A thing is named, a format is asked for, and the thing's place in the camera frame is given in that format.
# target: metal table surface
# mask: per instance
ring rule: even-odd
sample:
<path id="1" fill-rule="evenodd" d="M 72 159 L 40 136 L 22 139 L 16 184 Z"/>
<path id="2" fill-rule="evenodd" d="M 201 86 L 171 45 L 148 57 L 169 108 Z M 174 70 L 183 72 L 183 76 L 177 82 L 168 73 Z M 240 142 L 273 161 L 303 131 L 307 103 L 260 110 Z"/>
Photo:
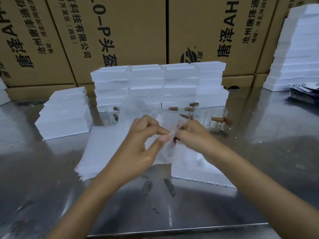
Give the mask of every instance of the metal table surface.
<path id="1" fill-rule="evenodd" d="M 288 92 L 232 90 L 231 127 L 213 132 L 281 185 L 319 208 L 319 117 Z M 89 133 L 43 141 L 34 122 L 42 104 L 0 107 L 0 238 L 42 238 L 80 196 L 75 166 Z M 94 125 L 104 113 L 92 108 Z M 114 235 L 262 224 L 266 221 L 236 189 L 174 179 L 156 165 L 122 187 L 90 235 Z"/>

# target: cardboard box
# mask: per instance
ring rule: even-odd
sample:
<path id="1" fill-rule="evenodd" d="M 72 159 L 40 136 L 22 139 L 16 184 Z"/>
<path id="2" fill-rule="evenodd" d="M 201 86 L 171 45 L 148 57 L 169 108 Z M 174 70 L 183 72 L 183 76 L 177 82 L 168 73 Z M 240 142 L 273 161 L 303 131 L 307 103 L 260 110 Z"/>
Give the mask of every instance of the cardboard box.
<path id="1" fill-rule="evenodd" d="M 256 74 L 269 73 L 270 65 L 274 59 L 273 55 L 277 47 L 282 24 L 288 16 L 289 10 L 293 7 L 309 3 L 316 3 L 318 0 L 278 0 L 261 56 L 258 61 Z"/>
<path id="2" fill-rule="evenodd" d="M 76 87 L 76 85 L 40 85 L 8 88 L 6 91 L 12 101 L 34 101 L 49 99 L 57 90 Z"/>
<path id="3" fill-rule="evenodd" d="M 221 84 L 226 89 L 250 88 L 254 76 L 223 76 Z"/>
<path id="4" fill-rule="evenodd" d="M 74 84 L 45 0 L 0 0 L 0 76 L 8 87 Z"/>
<path id="5" fill-rule="evenodd" d="M 252 75 L 277 0 L 169 0 L 169 62 L 225 62 Z"/>
<path id="6" fill-rule="evenodd" d="M 78 83 L 116 65 L 166 64 L 165 0 L 47 0 Z"/>
<path id="7" fill-rule="evenodd" d="M 268 74 L 254 74 L 254 80 L 251 84 L 252 88 L 262 87 Z"/>

